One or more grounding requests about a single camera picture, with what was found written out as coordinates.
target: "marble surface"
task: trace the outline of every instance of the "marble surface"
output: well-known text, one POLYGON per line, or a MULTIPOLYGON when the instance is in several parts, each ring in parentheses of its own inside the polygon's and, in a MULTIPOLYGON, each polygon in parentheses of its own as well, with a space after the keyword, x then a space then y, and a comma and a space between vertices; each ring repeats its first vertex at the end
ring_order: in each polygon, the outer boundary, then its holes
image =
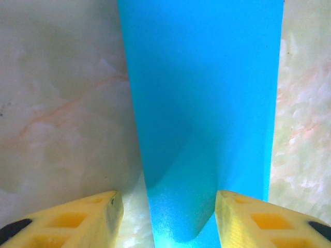
MULTIPOLYGON (((270 201, 331 224, 331 2, 285 0, 270 201)), ((0 2, 0 226, 123 191, 153 247, 116 1, 0 2)))
POLYGON ((330 23, 330 1, 285 1, 269 195, 329 224, 330 23))

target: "blue panel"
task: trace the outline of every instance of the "blue panel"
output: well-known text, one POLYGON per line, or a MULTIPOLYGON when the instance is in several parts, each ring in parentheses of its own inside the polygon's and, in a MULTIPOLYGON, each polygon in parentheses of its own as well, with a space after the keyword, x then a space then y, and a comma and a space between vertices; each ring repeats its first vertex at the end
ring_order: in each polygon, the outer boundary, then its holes
POLYGON ((220 247, 216 191, 267 199, 281 0, 119 0, 156 248, 220 247))

